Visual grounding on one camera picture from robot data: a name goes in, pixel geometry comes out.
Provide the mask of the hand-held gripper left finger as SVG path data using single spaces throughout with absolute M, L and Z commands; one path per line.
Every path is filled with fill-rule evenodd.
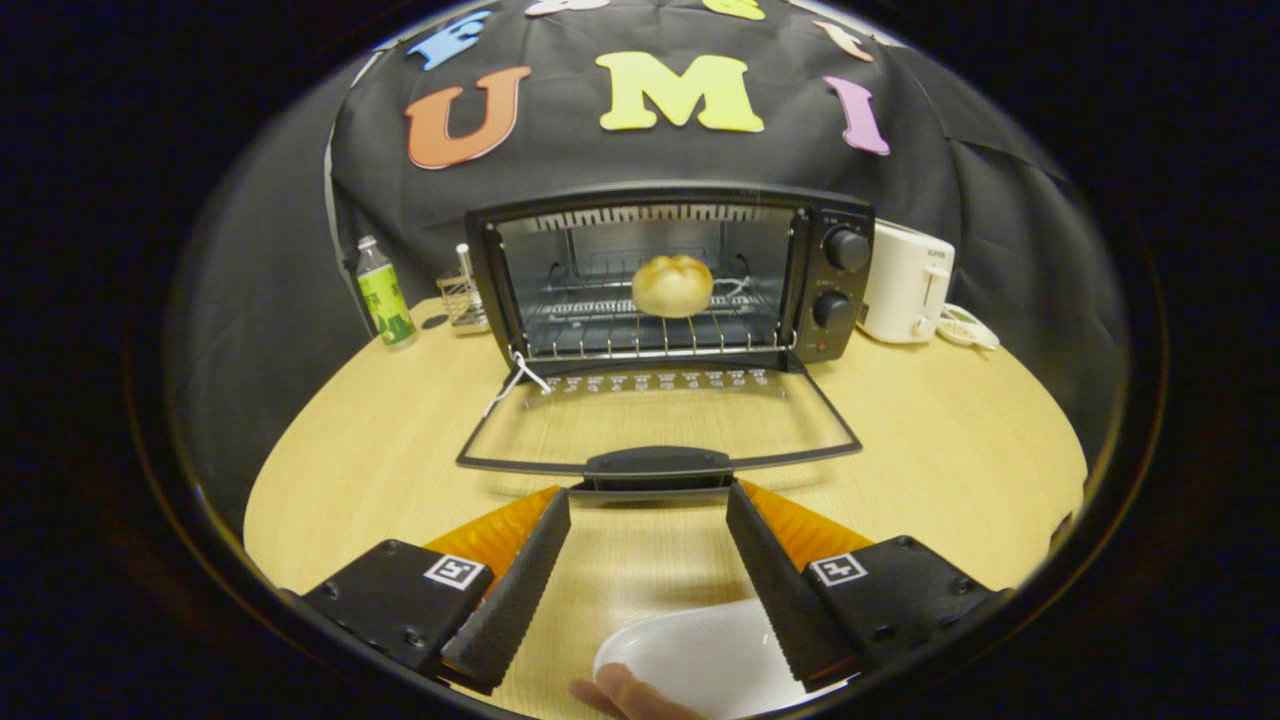
M 291 602 L 344 643 L 490 694 L 509 670 L 571 528 L 549 486 L 426 544 L 387 538 Z

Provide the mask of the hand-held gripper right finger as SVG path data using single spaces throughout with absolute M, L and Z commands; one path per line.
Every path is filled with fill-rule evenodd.
M 733 480 L 727 527 L 792 676 L 818 691 L 937 648 L 1006 598 L 911 536 L 873 542 Z

